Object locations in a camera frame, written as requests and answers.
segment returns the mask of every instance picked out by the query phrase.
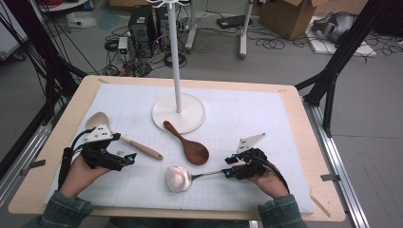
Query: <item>desk leg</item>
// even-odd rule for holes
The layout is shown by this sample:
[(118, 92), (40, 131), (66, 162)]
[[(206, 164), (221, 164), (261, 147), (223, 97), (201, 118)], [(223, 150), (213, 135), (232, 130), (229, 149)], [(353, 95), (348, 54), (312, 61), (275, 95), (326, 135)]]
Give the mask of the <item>desk leg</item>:
[(252, 7), (255, 0), (249, 0), (248, 8), (245, 14), (245, 22), (240, 34), (240, 58), (246, 59), (246, 31), (248, 30), (249, 19), (251, 18)]
[(195, 4), (190, 4), (190, 28), (189, 28), (189, 34), (187, 35), (187, 42), (184, 48), (186, 49), (186, 52), (190, 54), (190, 50), (192, 49), (193, 46), (193, 41), (195, 40), (195, 35), (196, 35), (196, 29), (198, 28), (198, 25), (195, 24)]

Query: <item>metal spoon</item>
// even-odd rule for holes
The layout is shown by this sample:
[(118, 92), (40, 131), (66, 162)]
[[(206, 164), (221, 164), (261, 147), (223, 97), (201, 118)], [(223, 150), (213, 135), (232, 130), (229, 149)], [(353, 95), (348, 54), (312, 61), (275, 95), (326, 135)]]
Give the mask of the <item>metal spoon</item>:
[[(94, 127), (97, 127), (99, 124), (105, 124), (109, 130), (112, 132), (112, 129), (110, 129), (109, 126), (109, 118), (107, 117), (107, 115), (104, 112), (97, 112), (94, 115), (92, 115), (87, 121), (86, 121), (86, 128), (87, 129), (91, 129)], [(160, 153), (158, 153), (157, 151), (143, 145), (140, 144), (138, 142), (134, 142), (128, 138), (126, 138), (125, 136), (121, 135), (121, 140), (131, 144), (132, 146), (134, 146), (135, 148), (139, 149), (140, 151), (144, 152), (146, 155), (150, 156), (151, 158), (154, 158), (156, 160), (162, 160), (163, 159), (163, 155), (161, 155)]]
[(168, 121), (163, 122), (163, 126), (174, 134), (183, 145), (183, 152), (186, 158), (193, 164), (201, 165), (207, 162), (209, 154), (207, 148), (199, 142), (186, 140)]
[(217, 170), (213, 172), (192, 175), (188, 170), (179, 166), (171, 166), (166, 171), (166, 183), (168, 184), (169, 190), (172, 192), (184, 192), (190, 188), (194, 179), (199, 177), (218, 174), (222, 170)]

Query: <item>wooden spoon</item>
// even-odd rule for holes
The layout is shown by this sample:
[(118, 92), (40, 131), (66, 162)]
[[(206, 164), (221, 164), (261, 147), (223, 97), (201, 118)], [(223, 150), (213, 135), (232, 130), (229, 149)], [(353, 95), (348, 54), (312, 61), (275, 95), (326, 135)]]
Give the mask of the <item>wooden spoon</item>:
[(209, 154), (207, 148), (205, 148), (204, 145), (199, 142), (186, 140), (168, 121), (164, 121), (163, 126), (165, 126), (168, 131), (178, 137), (183, 145), (184, 155), (191, 163), (201, 165), (207, 162)]
[[(99, 124), (105, 124), (109, 130), (112, 132), (112, 129), (110, 129), (109, 126), (109, 118), (107, 117), (107, 115), (104, 112), (97, 112), (94, 115), (92, 115), (87, 121), (86, 121), (86, 129), (91, 129), (94, 127), (99, 126)], [(156, 160), (162, 160), (163, 159), (163, 155), (161, 155), (160, 153), (158, 153), (157, 151), (143, 145), (140, 144), (138, 142), (134, 142), (128, 138), (126, 138), (125, 136), (121, 135), (121, 140), (131, 144), (132, 146), (134, 146), (135, 148), (139, 149), (140, 151), (144, 152), (146, 155), (150, 156), (151, 158), (154, 158)]]

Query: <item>person's left hand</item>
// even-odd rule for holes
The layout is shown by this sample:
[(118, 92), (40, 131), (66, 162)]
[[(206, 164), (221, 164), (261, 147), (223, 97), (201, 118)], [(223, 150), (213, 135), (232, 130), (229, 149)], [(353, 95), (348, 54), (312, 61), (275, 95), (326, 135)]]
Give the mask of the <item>person's left hand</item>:
[(91, 169), (83, 156), (79, 155), (71, 164), (66, 180), (60, 188), (60, 193), (67, 198), (76, 198), (81, 191), (109, 171), (110, 169), (100, 166)]

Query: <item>concrete floor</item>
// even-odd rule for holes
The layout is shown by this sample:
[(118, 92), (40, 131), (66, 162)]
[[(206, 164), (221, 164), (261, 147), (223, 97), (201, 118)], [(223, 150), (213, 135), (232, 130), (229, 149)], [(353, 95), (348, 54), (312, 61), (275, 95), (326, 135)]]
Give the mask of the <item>concrete floor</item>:
[[(94, 67), (101, 69), (106, 64), (104, 38), (112, 30), (125, 26), (128, 19), (105, 9), (96, 9), (94, 15), (99, 22), (97, 27), (74, 30), (69, 36)], [(202, 18), (198, 24), (217, 29), (215, 18)], [(251, 29), (260, 28), (255, 18)], [(86, 72), (93, 71), (66, 37), (62, 38), (71, 62)], [(318, 74), (331, 58), (314, 54), (309, 45), (296, 47), (283, 41), (283, 49), (266, 49), (249, 39), (247, 58), (241, 60), (236, 35), (199, 30), (196, 39), (195, 50), (185, 55), (187, 65), (181, 68), (182, 79), (296, 85)], [(402, 53), (386, 56), (381, 51), (368, 59), (368, 63), (361, 57), (354, 57), (341, 72), (336, 86), (332, 133), (372, 227), (397, 228), (403, 224), (403, 180), (399, 178), (403, 162), (402, 60)], [(152, 71), (149, 77), (172, 78), (171, 68), (162, 67), (159, 71), (162, 76)], [(29, 60), (1, 63), (0, 74), (2, 159), (45, 100)], [(309, 88), (301, 90), (300, 95), (307, 92)], [(1, 224), (17, 227), (31, 218), (11, 215), (7, 211), (8, 203), (0, 210)], [(106, 222), (107, 218), (90, 217), (81, 227), (103, 227)], [(353, 226), (348, 218), (340, 223), (308, 224), (310, 227)]]

